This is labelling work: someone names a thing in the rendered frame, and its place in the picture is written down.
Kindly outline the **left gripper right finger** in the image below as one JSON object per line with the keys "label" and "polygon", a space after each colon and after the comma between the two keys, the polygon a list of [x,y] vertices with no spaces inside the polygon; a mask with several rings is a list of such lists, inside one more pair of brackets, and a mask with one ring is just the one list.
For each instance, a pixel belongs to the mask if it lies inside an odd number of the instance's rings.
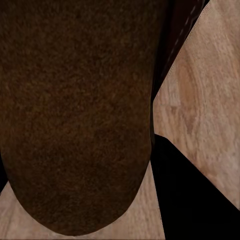
{"label": "left gripper right finger", "polygon": [[240,240],[240,211],[165,137],[150,158],[165,240]]}

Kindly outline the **sandal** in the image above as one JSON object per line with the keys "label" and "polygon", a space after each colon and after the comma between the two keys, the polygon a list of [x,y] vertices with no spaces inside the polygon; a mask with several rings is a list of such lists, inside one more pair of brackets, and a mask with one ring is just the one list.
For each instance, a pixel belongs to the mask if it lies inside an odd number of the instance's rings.
{"label": "sandal", "polygon": [[130,207],[153,101],[210,0],[0,0],[0,154],[19,203],[82,236]]}

